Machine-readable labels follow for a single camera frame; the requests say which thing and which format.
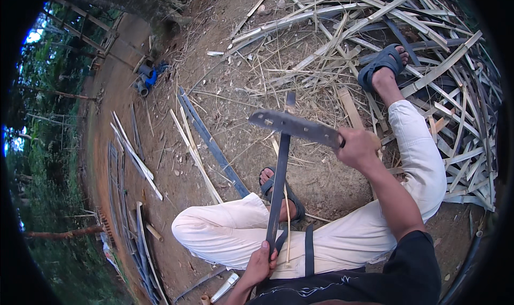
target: foot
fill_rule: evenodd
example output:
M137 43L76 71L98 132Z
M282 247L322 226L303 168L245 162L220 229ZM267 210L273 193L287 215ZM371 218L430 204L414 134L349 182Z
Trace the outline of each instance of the foot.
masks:
M402 58L402 64L406 65L409 59L409 53L405 51L403 46L396 46L395 50L398 51ZM376 90L378 95L382 98L386 107L399 100L405 100L398 85L396 84L394 72L388 67L381 67L371 77L371 85Z
M273 176L274 172L271 170L271 169L264 169L262 170L262 172L260 173L260 185L262 186L267 180L269 180L269 178L271 178L271 176ZM279 217L279 221L280 222L283 222L283 221L287 221L287 206L286 206L286 203L289 205L289 216L291 217L291 219L293 219L294 217L296 217L296 206L294 205L294 202L292 202L290 199L282 199L282 206L280 207L280 217Z

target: dirt ground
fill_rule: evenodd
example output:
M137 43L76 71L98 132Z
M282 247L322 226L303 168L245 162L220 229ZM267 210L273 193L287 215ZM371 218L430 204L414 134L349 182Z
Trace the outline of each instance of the dirt ground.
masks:
M131 87L136 76L132 75L131 70L125 65L111 58L106 59L97 72L93 85L85 90L88 96L96 96L99 93L103 96L99 108L96 108L95 104L91 104L88 108L88 128L84 136L86 152L83 156L88 196L93 198L94 204L102 207L110 221L112 220L108 212L110 206L106 181L106 148L107 140L115 139L109 125L112 121L111 111L116 111L128 137L133 138L129 105L131 103L135 105L138 129L146 157L145 164L154 173L155 183L164 195L164 200L157 199L148 182L137 173L130 160L126 159L124 176L126 203L128 208L134 209L136 201L143 201L147 220L164 237L163 242L151 236L149 240L155 265L170 300L211 270L208 263L192 257L174 239L170 225L177 214L184 209L189 206L212 204L212 199L197 167L193 166L194 162L183 145L169 109L178 112L179 104L175 96L178 85L189 90L210 68L219 63L220 57L207 56L206 51L227 50L230 44L228 35L256 1L192 0L183 14L194 20L187 28L182 28L169 45L165 45L166 53L159 61L164 59L170 67L159 77L156 87L150 91L146 100L139 98ZM281 18L291 12L290 7L276 9L277 1L265 0L264 5L272 9L271 14L252 17L248 20L250 27L255 26L255 21L263 23ZM264 45L252 61L237 57L232 59L231 64L226 61L218 65L205 78L205 83L201 82L200 86L191 93L197 112L215 141L243 183L253 192L260 194L259 171L263 167L274 166L276 155L271 140L265 139L269 132L249 126L246 118L256 108L277 109L278 103L283 103L285 94L277 93L278 96L275 97L274 92L277 90L267 90L266 95L255 96L256 93L265 91L258 83L265 75L266 78L273 77L270 75L273 72L268 69L285 68L289 62L296 65L306 57L306 54L312 53L321 43L325 43L325 40L320 40L320 34L312 33L313 30L313 25L307 23L293 25L290 31L283 30L279 38L275 39L277 36L274 35L269 46ZM126 14L118 31L126 41L136 46L144 44L143 50L148 50L150 29L143 20ZM289 41L289 44L293 42L296 44L278 53L274 52L277 45L283 45L286 41ZM260 42L251 44L240 53L244 57L250 53L256 54L256 48L259 45ZM138 54L120 43L115 43L112 52L132 65L135 65L140 58ZM252 67L256 66L256 61L263 61L262 71L260 68L252 70ZM354 95L357 100L367 103L361 94ZM318 104L310 101L312 97L310 94L297 94L299 101L297 101L296 114L317 119L332 127L349 126L342 109L333 106L334 100L328 98L324 100L323 96L329 97L330 94L316 96L321 96L317 98L318 100L322 99L321 102L317 101ZM364 125L371 129L369 114L363 110L360 110L360 114ZM194 130L192 132L207 173L221 197L225 201L239 199L240 196L224 178L224 173L207 147L196 132ZM335 220L373 199L366 179L360 173L338 162L329 149L295 138L292 139L290 154L292 158L289 159L287 180L303 201L308 213ZM390 168L397 160L397 146L393 141L387 145L383 153L383 161L386 167ZM145 200L142 200L142 190L145 191ZM443 278L443 293L451 285L471 244L470 210L472 210L476 228L483 215L483 209L477 206L443 203L438 213L427 222L429 233L434 241L438 242L435 251ZM306 218L299 230L312 222L318 226L324 224L322 221ZM122 238L115 236L115 241L121 267L130 281L129 290L140 303L150 303L139 283L139 275L134 263L123 248ZM369 266L369 270L379 271L382 265L383 263ZM450 274L450 279L445 281L444 277L447 274ZM228 274L224 272L221 276L226 278ZM222 283L222 279L213 278L190 292L185 300L179 303L200 303L202 294L212 295Z

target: pants leg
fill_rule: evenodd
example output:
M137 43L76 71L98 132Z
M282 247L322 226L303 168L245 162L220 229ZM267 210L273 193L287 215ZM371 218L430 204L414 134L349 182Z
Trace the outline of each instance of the pants leg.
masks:
M408 101L389 107L389 122L407 173L403 186L416 201L423 221L427 221L437 212L446 191L443 161L425 120ZM194 256L245 269L251 253L266 238L268 218L264 204L251 193L239 201L190 207L177 216L172 230ZM313 242L317 274L380 261L396 246L378 201L317 229ZM272 279L305 275L304 246L305 232L291 232L290 262L286 264L286 253L281 252Z

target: person's right hand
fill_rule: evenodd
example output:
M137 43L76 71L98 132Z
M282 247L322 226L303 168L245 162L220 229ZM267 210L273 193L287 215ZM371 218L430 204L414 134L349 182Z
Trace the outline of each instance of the person's right hand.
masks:
M337 132L346 141L343 148L334 151L338 160L362 173L379 161L377 150L381 143L374 133L344 127L339 127Z

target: forearm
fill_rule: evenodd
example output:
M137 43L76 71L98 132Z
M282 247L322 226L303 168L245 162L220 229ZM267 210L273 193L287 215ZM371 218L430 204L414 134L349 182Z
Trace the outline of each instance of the forearm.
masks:
M416 202L380 160L371 162L362 173L375 190L382 214L396 241L411 231L425 230Z
M250 286L243 281L243 278L234 286L227 298L225 305L243 305L248 300L254 286Z

